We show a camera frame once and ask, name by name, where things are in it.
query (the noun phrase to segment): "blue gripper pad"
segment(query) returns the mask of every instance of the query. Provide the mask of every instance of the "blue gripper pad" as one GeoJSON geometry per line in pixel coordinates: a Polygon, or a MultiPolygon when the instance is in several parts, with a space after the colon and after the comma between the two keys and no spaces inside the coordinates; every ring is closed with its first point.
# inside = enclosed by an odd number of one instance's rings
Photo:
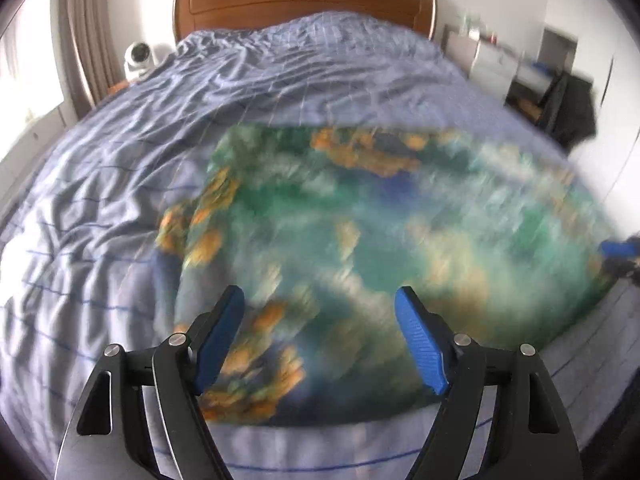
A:
{"type": "Polygon", "coordinates": [[[197,395],[216,382],[220,368],[238,332],[244,316],[242,289],[235,285],[227,287],[213,311],[215,312],[218,308],[222,309],[222,313],[198,352],[196,378],[193,381],[197,395]]]}
{"type": "Polygon", "coordinates": [[[635,245],[628,242],[611,242],[609,240],[600,244],[600,253],[605,258],[627,258],[629,260],[640,256],[635,245]]]}
{"type": "MultiPolygon", "coordinates": [[[[411,287],[399,288],[396,292],[396,319],[400,330],[420,371],[422,382],[433,388],[437,395],[442,395],[449,387],[446,374],[448,360],[438,344],[438,339],[442,338],[430,332],[416,309],[422,309],[426,319],[433,316],[444,323],[437,314],[430,314],[425,309],[411,287]]],[[[440,327],[434,326],[433,329],[439,330],[440,327]]]]}

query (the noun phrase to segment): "green patterned fabric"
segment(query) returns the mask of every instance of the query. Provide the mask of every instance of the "green patterned fabric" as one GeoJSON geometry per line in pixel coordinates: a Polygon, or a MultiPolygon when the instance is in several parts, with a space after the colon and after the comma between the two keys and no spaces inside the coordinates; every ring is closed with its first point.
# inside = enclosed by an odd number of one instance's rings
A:
{"type": "Polygon", "coordinates": [[[567,168],[463,132],[241,125],[158,235],[178,330],[236,283],[249,305],[210,420],[337,424],[433,402],[399,332],[411,285],[456,332],[543,347],[606,292],[612,234],[567,168]]]}

